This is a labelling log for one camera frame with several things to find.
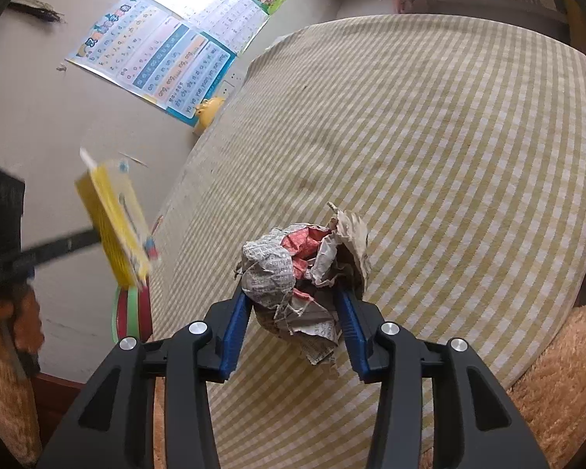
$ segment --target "blurry yellow object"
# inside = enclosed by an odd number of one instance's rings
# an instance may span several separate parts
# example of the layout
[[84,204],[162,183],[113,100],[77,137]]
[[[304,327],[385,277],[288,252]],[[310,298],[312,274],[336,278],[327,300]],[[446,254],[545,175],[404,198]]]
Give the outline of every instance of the blurry yellow object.
[[151,253],[155,254],[155,248],[128,178],[127,165],[94,164],[76,180],[76,190],[100,234],[117,283],[123,288],[140,288],[150,272]]
[[200,123],[205,129],[213,123],[217,111],[219,111],[224,102],[225,98],[213,97],[195,106],[195,113],[200,118]]

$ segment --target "yellow duck figurine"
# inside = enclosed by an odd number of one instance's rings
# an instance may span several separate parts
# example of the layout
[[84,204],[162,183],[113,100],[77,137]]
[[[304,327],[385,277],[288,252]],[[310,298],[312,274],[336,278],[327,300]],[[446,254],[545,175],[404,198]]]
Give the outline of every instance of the yellow duck figurine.
[[195,113],[200,119],[200,125],[202,126],[203,131],[206,130],[211,123],[213,123],[217,111],[219,111],[219,108],[224,102],[225,98],[213,97],[195,106]]

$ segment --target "white wall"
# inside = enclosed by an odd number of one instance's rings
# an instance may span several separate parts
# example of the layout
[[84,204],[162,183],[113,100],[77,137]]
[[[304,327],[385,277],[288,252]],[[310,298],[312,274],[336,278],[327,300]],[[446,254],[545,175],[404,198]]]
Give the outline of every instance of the white wall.
[[[98,160],[125,152],[148,167],[131,177],[148,221],[194,145],[191,128],[81,68],[56,67],[117,0],[43,0],[66,23],[44,25],[6,11],[0,18],[0,167],[26,181],[24,244],[89,224],[73,182],[81,146]],[[288,0],[238,60],[246,68],[276,37],[333,19],[341,0]],[[38,269],[45,345],[42,371],[85,381],[111,349],[115,283],[100,248]]]

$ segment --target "crumpled newspaper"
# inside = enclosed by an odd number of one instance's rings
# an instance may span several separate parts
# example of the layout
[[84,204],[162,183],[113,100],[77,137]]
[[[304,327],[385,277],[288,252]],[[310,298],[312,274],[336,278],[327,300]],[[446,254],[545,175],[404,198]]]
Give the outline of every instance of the crumpled newspaper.
[[341,336],[331,288],[341,277],[362,299],[369,273],[366,223],[329,206],[328,226],[273,228],[243,244],[237,265],[261,326],[298,344],[313,365],[331,361]]

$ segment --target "checkered tablecloth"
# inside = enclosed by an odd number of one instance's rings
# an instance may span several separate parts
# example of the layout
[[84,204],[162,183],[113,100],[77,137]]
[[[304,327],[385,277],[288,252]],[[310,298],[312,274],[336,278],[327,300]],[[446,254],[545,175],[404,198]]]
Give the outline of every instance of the checkered tablecloth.
[[[420,338],[466,338],[513,383],[553,338],[586,270],[586,58],[475,18],[368,16],[291,35],[251,65],[200,138],[155,238],[154,332],[229,297],[242,242],[325,223],[370,228],[366,299]],[[363,467],[379,387],[250,322],[210,387],[224,469]],[[431,389],[423,388],[423,445]]]

